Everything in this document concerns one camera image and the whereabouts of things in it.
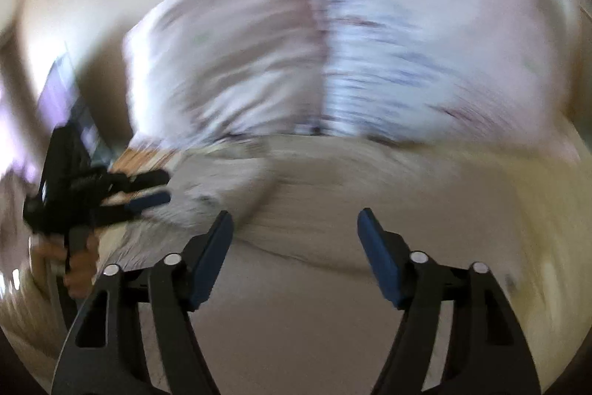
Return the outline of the person left hand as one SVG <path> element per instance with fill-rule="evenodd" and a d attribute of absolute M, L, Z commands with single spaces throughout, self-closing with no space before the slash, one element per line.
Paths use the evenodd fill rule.
<path fill-rule="evenodd" d="M 33 235 L 29 239 L 30 271 L 37 287 L 49 295 L 47 283 L 47 264 L 61 266 L 65 264 L 67 252 L 61 241 L 61 237 L 44 237 Z M 92 291 L 93 280 L 96 275 L 98 261 L 98 239 L 91 234 L 86 241 L 86 247 L 71 255 L 69 258 L 69 272 L 63 277 L 63 283 L 67 287 L 72 299 L 86 298 Z"/>

